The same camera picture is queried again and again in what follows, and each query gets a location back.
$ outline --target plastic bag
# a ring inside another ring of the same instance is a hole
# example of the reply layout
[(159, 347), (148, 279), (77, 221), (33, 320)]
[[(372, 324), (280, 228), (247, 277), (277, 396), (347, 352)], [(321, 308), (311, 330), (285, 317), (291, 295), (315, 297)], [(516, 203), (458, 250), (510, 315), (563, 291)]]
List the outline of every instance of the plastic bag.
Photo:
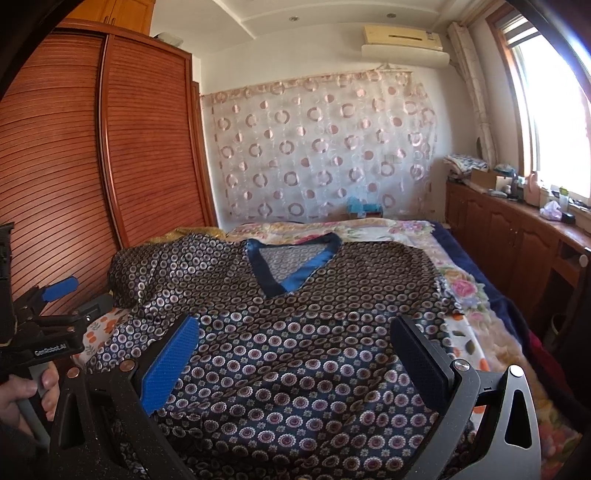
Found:
[(562, 220), (562, 212), (560, 211), (560, 205), (556, 200), (546, 203), (543, 208), (540, 209), (540, 215), (546, 220), (553, 220), (559, 222)]

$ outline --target wooden cabinet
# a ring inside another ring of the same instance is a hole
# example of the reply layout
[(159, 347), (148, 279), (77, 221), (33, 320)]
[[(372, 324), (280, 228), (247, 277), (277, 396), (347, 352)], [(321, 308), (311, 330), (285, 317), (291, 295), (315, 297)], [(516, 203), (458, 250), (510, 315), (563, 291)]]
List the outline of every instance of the wooden cabinet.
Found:
[(155, 0), (85, 0), (68, 18), (92, 20), (150, 34)]
[(462, 191), (448, 188), (446, 192), (446, 220), (452, 234), (463, 243), (464, 227), (466, 226), (466, 197)]
[(582, 274), (579, 256), (591, 247), (591, 239), (575, 226), (544, 220), (533, 207), (464, 185), (448, 183), (446, 200), (452, 234), (493, 285), (515, 302), (530, 327), (543, 335), (549, 315), (540, 305), (551, 273), (576, 286)]
[(489, 230), (489, 216), (478, 198), (466, 201), (466, 222), (463, 228), (464, 249), (474, 262), (482, 263)]
[(75, 275), (46, 310), (70, 312), (105, 292), (118, 249), (215, 224), (191, 70), (190, 53), (100, 22), (66, 21), (33, 52), (0, 102), (15, 297)]
[(67, 18), (80, 18), (93, 22), (109, 23), (116, 0), (85, 0)]
[(483, 241), (482, 269), (495, 287), (507, 295), (519, 223), (515, 215), (499, 206), (490, 208), (489, 218), (488, 237)]
[(111, 13), (111, 25), (150, 34), (154, 0), (117, 0)]
[(545, 290), (558, 239), (523, 220), (515, 241), (515, 259), (507, 296), (526, 319), (532, 318)]

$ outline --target wardrobe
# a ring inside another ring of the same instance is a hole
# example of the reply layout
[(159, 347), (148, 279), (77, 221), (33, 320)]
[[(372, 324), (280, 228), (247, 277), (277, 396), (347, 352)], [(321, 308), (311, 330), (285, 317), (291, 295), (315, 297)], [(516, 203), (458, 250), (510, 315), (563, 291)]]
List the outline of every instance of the wardrobe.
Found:
[(0, 222), (12, 292), (75, 275), (64, 312), (106, 290), (117, 250), (216, 224), (191, 55), (140, 33), (67, 20), (0, 102)]

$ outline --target air conditioner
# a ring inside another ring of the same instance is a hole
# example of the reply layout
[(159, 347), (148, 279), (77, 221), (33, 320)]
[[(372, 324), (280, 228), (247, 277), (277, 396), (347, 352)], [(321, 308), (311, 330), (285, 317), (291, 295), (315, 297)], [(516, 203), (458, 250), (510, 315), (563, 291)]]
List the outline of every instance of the air conditioner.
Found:
[(366, 25), (361, 54), (367, 60), (404, 65), (444, 68), (449, 54), (443, 51), (438, 34), (407, 27)]

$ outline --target red cloth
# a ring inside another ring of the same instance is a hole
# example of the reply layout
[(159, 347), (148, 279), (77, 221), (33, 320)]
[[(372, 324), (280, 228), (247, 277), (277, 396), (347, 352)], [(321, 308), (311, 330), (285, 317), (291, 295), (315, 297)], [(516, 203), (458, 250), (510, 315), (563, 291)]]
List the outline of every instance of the red cloth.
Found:
[(570, 389), (568, 383), (566, 383), (566, 377), (564, 376), (562, 367), (556, 359), (548, 353), (542, 345), (542, 342), (540, 342), (540, 339), (537, 338), (532, 331), (530, 331), (530, 344), (532, 354), (544, 370), (546, 370), (548, 375), (552, 377), (560, 388), (572, 394), (573, 391)]

